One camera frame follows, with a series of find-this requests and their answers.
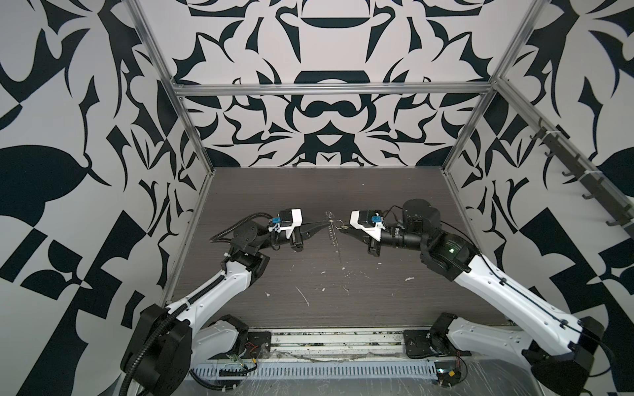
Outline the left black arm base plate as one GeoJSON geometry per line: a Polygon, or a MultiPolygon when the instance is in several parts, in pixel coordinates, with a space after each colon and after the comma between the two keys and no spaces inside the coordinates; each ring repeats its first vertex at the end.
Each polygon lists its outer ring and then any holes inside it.
{"type": "Polygon", "coordinates": [[[237,339],[235,354],[246,358],[260,358],[270,353],[272,333],[266,331],[242,332],[237,339]]]}

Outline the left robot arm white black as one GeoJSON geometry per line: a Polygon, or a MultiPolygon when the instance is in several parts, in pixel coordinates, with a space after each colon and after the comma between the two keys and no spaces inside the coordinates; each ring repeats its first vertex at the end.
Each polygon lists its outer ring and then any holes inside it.
{"type": "Polygon", "coordinates": [[[248,325],[231,315],[216,322],[211,318],[262,277],[270,261],[264,249],[289,244],[300,252],[305,240],[330,226],[322,220],[285,227],[279,217],[262,225],[258,217],[249,215],[211,238],[213,244],[229,246],[214,277],[170,305],[150,305],[141,312],[120,364],[121,395],[127,395],[132,384],[138,384],[143,395],[171,395],[204,361],[241,355],[248,325]]]}

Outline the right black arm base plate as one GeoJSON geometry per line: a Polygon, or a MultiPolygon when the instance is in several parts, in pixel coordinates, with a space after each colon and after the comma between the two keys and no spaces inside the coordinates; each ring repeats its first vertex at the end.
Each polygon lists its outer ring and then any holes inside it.
{"type": "Polygon", "coordinates": [[[405,354],[409,359],[425,359],[444,356],[472,356],[470,351],[457,349],[445,334],[431,330],[405,330],[403,332],[405,354]]]}

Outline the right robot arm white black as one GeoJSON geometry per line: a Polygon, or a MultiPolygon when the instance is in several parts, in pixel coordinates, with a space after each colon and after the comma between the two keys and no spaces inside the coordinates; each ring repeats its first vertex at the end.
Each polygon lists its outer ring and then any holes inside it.
{"type": "Polygon", "coordinates": [[[604,326],[591,317],[576,318],[536,296],[484,256],[472,241],[447,232],[440,212],[426,200],[402,206],[394,224],[379,210],[353,211],[341,231],[363,242],[378,257],[384,247],[413,250],[422,264],[470,290],[515,325],[504,330],[442,313],[424,340],[408,356],[457,356],[467,351],[492,357],[531,372],[558,395],[581,395],[591,377],[594,354],[604,326]]]}

